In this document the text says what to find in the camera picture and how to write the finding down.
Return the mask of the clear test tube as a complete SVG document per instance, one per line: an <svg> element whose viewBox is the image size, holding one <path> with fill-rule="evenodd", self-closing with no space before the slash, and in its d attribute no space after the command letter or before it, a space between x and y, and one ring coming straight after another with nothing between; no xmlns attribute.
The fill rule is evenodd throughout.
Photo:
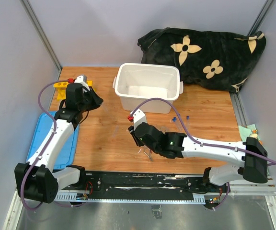
<svg viewBox="0 0 276 230"><path fill-rule="evenodd" d="M103 108L103 110L105 111L106 114L108 114L108 115L110 114L107 106L104 103L102 103L101 107Z"/></svg>
<svg viewBox="0 0 276 230"><path fill-rule="evenodd" d="M118 130L119 130L119 126L115 126L112 138L115 138L117 136Z"/></svg>

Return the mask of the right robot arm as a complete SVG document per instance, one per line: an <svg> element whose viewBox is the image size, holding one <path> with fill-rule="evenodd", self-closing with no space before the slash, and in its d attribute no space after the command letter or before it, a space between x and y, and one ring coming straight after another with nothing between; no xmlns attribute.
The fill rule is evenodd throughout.
<svg viewBox="0 0 276 230"><path fill-rule="evenodd" d="M200 157L225 161L223 166L204 170L202 187L208 192L240 179L256 184L268 181L267 151L256 138L247 137L245 142L189 138L184 133L163 133L145 122L130 126L128 131L137 146L146 146L168 159Z"/></svg>

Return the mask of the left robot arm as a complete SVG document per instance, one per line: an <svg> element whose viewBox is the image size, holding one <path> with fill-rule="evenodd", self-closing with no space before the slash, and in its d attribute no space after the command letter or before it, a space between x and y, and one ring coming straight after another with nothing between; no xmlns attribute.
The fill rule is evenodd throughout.
<svg viewBox="0 0 276 230"><path fill-rule="evenodd" d="M84 121L83 113L99 108L102 103L103 99L86 82L67 85L66 99L50 116L53 124L44 141L26 163L18 163L14 169L18 195L25 208L27 199L51 203L59 190L69 185L81 190L87 185L82 166L70 165L58 172L53 169L64 144Z"/></svg>

